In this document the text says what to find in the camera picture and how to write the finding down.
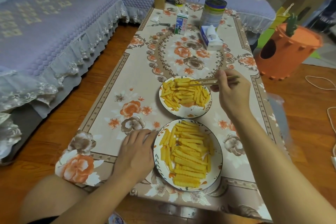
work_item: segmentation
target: leg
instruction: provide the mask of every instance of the leg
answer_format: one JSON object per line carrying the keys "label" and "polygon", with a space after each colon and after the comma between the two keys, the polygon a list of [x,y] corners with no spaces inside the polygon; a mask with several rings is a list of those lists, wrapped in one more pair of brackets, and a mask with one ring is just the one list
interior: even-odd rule
{"label": "leg", "polygon": [[25,197],[19,224],[61,215],[87,193],[56,175],[43,178]]}

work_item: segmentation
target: scissors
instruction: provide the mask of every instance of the scissors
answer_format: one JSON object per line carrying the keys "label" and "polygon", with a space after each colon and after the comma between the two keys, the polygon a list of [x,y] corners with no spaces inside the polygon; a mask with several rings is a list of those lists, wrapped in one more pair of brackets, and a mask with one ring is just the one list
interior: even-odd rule
{"label": "scissors", "polygon": [[170,23],[160,23],[160,21],[157,21],[156,24],[148,25],[148,27],[157,27],[157,26],[170,27]]}

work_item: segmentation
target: cable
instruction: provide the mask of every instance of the cable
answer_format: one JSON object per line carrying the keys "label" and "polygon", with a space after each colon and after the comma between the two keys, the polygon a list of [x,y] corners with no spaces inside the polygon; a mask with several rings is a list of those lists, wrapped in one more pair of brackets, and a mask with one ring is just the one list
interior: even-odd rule
{"label": "cable", "polygon": [[[324,88],[320,88],[320,87],[316,86],[315,84],[313,84],[312,82],[308,81],[307,77],[325,79],[325,80],[331,82],[332,85],[334,86],[334,88],[333,88],[333,89],[324,89]],[[336,85],[335,85],[332,81],[330,81],[329,79],[327,79],[327,78],[307,75],[307,76],[305,77],[305,79],[306,79],[307,82],[309,82],[311,85],[313,85],[313,86],[316,87],[316,88],[319,88],[319,89],[322,89],[322,90],[336,90]],[[333,108],[336,108],[336,106],[329,107],[329,108],[327,109],[327,115],[328,115],[328,118],[329,118],[329,121],[330,121],[331,128],[333,129],[333,131],[334,131],[334,133],[335,133],[335,136],[336,136],[336,129],[335,129],[335,127],[334,127],[333,121],[331,120],[331,116],[330,116],[330,113],[329,113],[329,110],[330,110],[330,109],[333,109]],[[333,149],[332,149],[332,152],[333,152],[333,156],[334,156],[334,157],[336,157],[336,153],[335,153],[335,151],[336,151],[336,144],[334,145],[334,147],[333,147]]]}

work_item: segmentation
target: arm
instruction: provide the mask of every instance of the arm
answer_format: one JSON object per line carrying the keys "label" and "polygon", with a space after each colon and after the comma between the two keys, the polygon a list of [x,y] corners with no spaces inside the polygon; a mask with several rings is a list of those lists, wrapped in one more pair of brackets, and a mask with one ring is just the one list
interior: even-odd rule
{"label": "arm", "polygon": [[53,224],[103,224],[134,185],[154,167],[151,145],[156,132],[135,130],[127,136],[120,148],[112,176],[84,200],[61,214]]}
{"label": "arm", "polygon": [[[228,86],[226,75],[239,75],[238,85]],[[251,84],[235,70],[219,71],[223,110],[233,122],[250,162],[260,194],[276,224],[336,223],[336,210],[270,140],[249,107]]]}

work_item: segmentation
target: forearm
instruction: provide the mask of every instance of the forearm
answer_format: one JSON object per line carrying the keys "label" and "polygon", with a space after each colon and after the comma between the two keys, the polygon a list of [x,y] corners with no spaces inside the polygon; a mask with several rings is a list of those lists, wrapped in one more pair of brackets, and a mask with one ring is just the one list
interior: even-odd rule
{"label": "forearm", "polygon": [[232,121],[274,223],[336,223],[335,209],[270,140],[251,113]]}
{"label": "forearm", "polygon": [[111,177],[84,200],[61,214],[53,224],[104,224],[134,184],[129,176]]}

